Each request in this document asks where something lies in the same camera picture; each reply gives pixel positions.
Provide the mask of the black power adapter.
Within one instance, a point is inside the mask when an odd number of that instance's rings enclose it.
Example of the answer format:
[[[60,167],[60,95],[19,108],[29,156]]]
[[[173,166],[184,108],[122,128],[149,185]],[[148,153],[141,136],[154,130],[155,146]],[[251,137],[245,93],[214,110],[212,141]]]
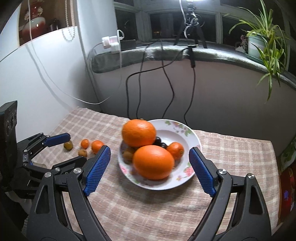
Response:
[[[121,40],[120,41],[121,51],[132,50],[137,47],[136,40]]]

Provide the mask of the white power strip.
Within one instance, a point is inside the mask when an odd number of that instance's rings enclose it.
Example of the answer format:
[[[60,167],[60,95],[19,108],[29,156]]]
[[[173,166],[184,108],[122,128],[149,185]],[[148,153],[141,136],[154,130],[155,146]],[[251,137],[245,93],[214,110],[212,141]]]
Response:
[[[119,53],[121,51],[121,40],[125,38],[122,30],[117,30],[115,36],[106,36],[102,38],[104,49],[110,49],[111,53]]]

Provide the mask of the dark grapes on plate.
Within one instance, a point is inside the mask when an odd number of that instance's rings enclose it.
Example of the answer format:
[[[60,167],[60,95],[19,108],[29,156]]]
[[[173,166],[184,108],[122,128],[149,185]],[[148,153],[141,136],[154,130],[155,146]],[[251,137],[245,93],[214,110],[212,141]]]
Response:
[[[167,147],[168,147],[168,145],[166,143],[162,142],[161,138],[158,136],[156,136],[156,139],[155,139],[153,145],[162,147],[164,149],[167,149]]]

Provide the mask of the floral white plate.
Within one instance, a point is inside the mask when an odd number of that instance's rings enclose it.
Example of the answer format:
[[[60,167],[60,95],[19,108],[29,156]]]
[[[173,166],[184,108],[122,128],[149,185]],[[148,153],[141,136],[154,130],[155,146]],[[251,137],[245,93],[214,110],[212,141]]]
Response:
[[[189,150],[193,147],[198,147],[202,150],[202,144],[192,129],[185,124],[167,119],[156,119],[150,121],[156,128],[157,137],[167,145],[172,142],[179,142],[185,149],[185,153],[182,158],[175,163],[175,168],[170,173],[168,178],[163,180],[148,180],[140,176],[132,164],[126,161],[123,157],[123,152],[127,148],[127,144],[122,141],[118,151],[118,164],[125,175],[125,177],[133,184],[148,190],[169,190],[178,187],[187,181],[189,181],[195,174],[190,162],[189,162]]]

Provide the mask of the small brown longan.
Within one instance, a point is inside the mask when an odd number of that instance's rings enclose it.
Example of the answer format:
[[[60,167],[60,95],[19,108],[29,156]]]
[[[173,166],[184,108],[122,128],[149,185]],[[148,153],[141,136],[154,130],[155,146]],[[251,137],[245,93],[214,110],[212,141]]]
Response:
[[[88,153],[87,153],[86,150],[79,150],[78,151],[78,156],[87,157]]]

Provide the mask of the large orange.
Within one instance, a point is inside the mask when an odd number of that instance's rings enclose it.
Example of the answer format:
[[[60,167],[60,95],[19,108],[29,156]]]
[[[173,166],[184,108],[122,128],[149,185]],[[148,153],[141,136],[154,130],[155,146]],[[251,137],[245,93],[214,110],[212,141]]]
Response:
[[[162,180],[172,172],[175,160],[166,149],[148,145],[135,151],[132,163],[140,176],[148,180]]]
[[[123,141],[130,147],[139,148],[152,145],[156,140],[155,127],[146,120],[129,120],[121,131]]]

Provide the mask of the green snack packet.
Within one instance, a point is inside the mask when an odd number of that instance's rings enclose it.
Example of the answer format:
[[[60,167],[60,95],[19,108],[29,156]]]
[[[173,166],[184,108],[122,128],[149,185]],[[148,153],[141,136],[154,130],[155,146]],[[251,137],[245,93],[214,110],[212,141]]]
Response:
[[[295,138],[284,149],[277,159],[280,172],[283,172],[295,161]]]

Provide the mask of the potted spider plant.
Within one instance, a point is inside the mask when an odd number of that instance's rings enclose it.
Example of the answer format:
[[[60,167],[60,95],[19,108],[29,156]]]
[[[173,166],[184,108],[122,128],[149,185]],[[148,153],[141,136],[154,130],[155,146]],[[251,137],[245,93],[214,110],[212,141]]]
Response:
[[[232,32],[239,25],[248,25],[250,30],[246,31],[245,37],[254,48],[253,52],[258,54],[266,68],[266,73],[257,82],[260,84],[264,79],[268,80],[268,97],[270,99],[273,89],[273,79],[280,83],[280,76],[287,69],[287,40],[288,36],[279,25],[273,24],[273,9],[268,9],[264,1],[260,1],[259,15],[251,10],[240,7],[240,9],[252,15],[251,20],[239,18],[239,16],[226,13],[224,16],[236,18],[238,23],[230,28]]]

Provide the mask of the small orange kumquat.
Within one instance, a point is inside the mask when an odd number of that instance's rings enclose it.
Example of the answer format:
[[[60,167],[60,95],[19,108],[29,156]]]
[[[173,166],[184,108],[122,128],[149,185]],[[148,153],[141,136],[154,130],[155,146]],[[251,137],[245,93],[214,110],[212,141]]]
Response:
[[[80,143],[80,146],[81,146],[81,148],[83,148],[83,149],[88,149],[88,147],[89,147],[89,140],[88,139],[83,139],[82,141],[81,141],[81,143]]]

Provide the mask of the small mandarin far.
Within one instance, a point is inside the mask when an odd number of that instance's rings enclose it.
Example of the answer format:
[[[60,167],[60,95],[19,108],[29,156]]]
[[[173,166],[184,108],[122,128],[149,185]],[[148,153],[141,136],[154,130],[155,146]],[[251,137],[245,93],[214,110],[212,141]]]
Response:
[[[91,144],[92,152],[94,154],[97,154],[100,151],[100,149],[102,148],[103,145],[104,145],[104,143],[102,141],[100,141],[100,140],[93,141],[92,144]]]

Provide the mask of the large orange front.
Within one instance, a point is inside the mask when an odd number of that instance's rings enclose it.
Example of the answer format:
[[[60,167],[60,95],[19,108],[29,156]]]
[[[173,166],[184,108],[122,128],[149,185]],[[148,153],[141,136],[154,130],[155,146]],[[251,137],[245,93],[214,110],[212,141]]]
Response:
[[[148,180],[162,180],[172,172],[175,160],[166,149],[148,145],[135,151],[132,163],[140,176]]]

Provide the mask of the black tripod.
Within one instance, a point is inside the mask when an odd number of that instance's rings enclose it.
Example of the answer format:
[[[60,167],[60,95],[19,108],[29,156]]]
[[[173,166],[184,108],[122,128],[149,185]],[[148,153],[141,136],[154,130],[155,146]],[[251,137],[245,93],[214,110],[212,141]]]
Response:
[[[204,33],[202,31],[201,24],[201,16],[196,14],[194,6],[194,1],[186,1],[187,2],[187,11],[184,10],[182,1],[179,0],[180,10],[183,16],[183,21],[180,25],[179,31],[177,33],[177,37],[174,40],[174,46],[176,46],[183,34],[185,39],[188,41],[189,36],[194,36],[195,45],[198,45],[198,40],[200,39],[202,42],[203,48],[207,49],[207,43],[205,40]]]

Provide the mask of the green olive fruit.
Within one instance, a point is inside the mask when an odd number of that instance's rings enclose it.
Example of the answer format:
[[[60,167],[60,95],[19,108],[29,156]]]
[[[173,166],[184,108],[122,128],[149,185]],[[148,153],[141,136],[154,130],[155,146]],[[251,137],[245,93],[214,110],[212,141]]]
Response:
[[[67,151],[71,151],[73,149],[72,141],[65,142],[63,146],[64,146],[64,149],[66,149]]]

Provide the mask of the large orange rear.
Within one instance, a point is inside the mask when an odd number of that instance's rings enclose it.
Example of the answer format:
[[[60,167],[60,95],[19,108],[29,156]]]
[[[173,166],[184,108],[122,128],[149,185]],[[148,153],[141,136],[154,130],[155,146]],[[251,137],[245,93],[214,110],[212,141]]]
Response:
[[[123,141],[130,147],[139,148],[152,145],[156,140],[155,127],[146,120],[129,120],[121,131]]]

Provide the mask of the grey-green sill cloth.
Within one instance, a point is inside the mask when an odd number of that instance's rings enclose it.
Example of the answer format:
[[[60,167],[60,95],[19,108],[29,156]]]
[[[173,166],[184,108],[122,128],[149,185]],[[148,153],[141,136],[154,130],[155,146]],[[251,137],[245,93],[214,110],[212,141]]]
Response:
[[[267,74],[267,68],[263,62],[249,57],[238,51],[230,51],[228,49],[205,49],[201,47],[193,48],[192,53],[195,62],[216,62],[239,66],[252,71]],[[149,70],[137,71],[130,74],[128,77],[121,77],[122,82],[126,82],[130,77],[140,73],[155,71],[171,65],[175,61],[190,60],[188,47],[185,46],[160,46],[159,44],[140,47],[132,50],[122,51],[120,53],[105,52],[95,55],[90,60],[92,72],[103,74],[115,70],[120,70],[120,75],[123,75],[123,67],[128,67],[145,61],[168,61],[166,65],[158,66]]]

